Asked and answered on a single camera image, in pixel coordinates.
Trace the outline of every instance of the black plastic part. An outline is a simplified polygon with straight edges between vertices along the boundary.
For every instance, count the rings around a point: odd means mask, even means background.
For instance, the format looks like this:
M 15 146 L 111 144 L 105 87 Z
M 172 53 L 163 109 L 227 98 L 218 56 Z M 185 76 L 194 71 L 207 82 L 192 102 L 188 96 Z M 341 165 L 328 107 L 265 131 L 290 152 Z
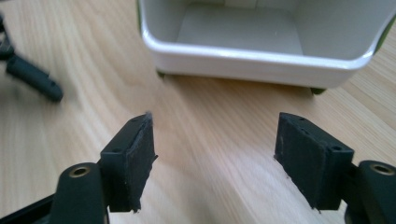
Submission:
M 111 212 L 137 212 L 154 152 L 151 114 L 129 120 L 101 152 L 106 198 Z
M 321 95 L 323 92 L 325 92 L 326 89 L 320 89 L 320 88 L 311 88 L 311 92 L 314 95 Z
M 370 224 L 367 214 L 355 212 L 350 206 L 346 208 L 344 220 L 346 224 Z
M 40 91 L 52 102 L 60 102 L 64 97 L 62 89 L 49 78 L 48 74 L 17 55 L 8 59 L 7 72 Z
M 53 195 L 0 219 L 1 224 L 39 223 L 50 213 Z
M 340 197 L 348 204 L 348 209 L 353 212 L 354 216 L 364 214 L 364 207 L 361 202 L 361 196 L 356 181 L 358 167 L 350 164 L 349 170 L 341 174 L 338 193 Z
M 312 208 L 337 210 L 340 176 L 354 151 L 307 119 L 281 113 L 275 158 Z
M 356 179 L 370 223 L 396 223 L 396 168 L 362 161 Z
M 12 47 L 11 43 L 7 35 L 1 40 L 0 43 L 0 60 L 6 60 L 14 55 L 14 48 Z
M 159 70 L 157 70 L 157 75 L 158 75 L 158 77 L 160 77 L 160 78 L 165 78 L 165 73 L 163 73 L 163 72 L 160 72 Z
M 140 0 L 136 0 L 136 15 L 137 15 L 137 27 L 139 28 L 139 34 L 142 36 L 142 13 L 140 11 Z
M 376 47 L 375 47 L 374 54 L 376 54 L 381 49 L 382 44 L 384 44 L 385 39 L 387 38 L 387 35 L 388 35 L 390 29 L 392 28 L 393 23 L 395 22 L 395 20 L 396 20 L 396 15 L 393 17 L 392 20 L 390 20 L 390 22 L 388 23 L 387 27 L 382 32 L 382 35 L 379 37 L 378 43 L 376 44 Z
M 96 163 L 81 163 L 64 170 L 53 198 L 49 223 L 108 223 L 101 172 Z

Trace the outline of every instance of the white container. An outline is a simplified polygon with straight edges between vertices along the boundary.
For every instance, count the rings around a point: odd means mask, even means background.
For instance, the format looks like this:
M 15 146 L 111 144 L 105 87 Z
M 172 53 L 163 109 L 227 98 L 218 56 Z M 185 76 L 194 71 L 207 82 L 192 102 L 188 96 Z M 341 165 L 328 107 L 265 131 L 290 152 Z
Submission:
M 137 0 L 168 75 L 333 88 L 363 68 L 396 0 Z

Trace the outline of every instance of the wooden table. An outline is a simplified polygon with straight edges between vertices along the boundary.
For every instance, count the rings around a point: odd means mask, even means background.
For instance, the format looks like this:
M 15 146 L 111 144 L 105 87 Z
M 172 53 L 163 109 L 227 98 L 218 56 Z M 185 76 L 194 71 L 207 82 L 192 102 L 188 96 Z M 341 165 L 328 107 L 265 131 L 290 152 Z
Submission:
M 97 161 L 120 127 L 146 111 L 160 158 L 142 210 L 112 214 L 113 223 L 343 223 L 345 204 L 312 210 L 274 161 L 281 111 L 354 148 L 355 164 L 396 165 L 395 29 L 352 79 L 312 96 L 275 84 L 158 78 L 132 0 L 12 0 L 0 9 L 18 52 L 65 93 L 55 105 L 0 76 L 0 217 L 53 193 L 65 168 Z

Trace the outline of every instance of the screw hole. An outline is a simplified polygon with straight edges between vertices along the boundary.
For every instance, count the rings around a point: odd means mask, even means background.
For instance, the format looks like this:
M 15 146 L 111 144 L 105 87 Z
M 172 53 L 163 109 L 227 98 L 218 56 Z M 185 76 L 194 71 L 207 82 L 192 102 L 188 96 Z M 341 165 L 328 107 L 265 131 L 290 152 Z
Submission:
M 70 172 L 70 177 L 73 178 L 77 178 L 77 177 L 82 177 L 84 175 L 86 175 L 87 173 L 90 172 L 90 168 L 86 167 L 86 166 L 80 166 L 80 167 L 76 167 L 74 168 L 71 172 Z
M 393 170 L 381 164 L 372 164 L 370 167 L 381 175 L 395 175 Z

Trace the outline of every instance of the wood grain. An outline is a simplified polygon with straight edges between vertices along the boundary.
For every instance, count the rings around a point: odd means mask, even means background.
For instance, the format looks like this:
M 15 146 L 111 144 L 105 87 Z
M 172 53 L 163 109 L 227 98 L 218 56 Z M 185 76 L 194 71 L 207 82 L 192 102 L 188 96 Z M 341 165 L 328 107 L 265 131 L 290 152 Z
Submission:
M 131 0 L 0 3 L 18 52 L 63 86 L 59 105 L 0 76 L 0 217 L 55 191 L 59 174 L 151 111 L 156 152 L 138 214 L 113 223 L 343 223 L 321 214 L 273 159 L 279 112 L 306 117 L 356 150 L 396 165 L 396 30 L 342 87 L 309 89 L 157 77 Z

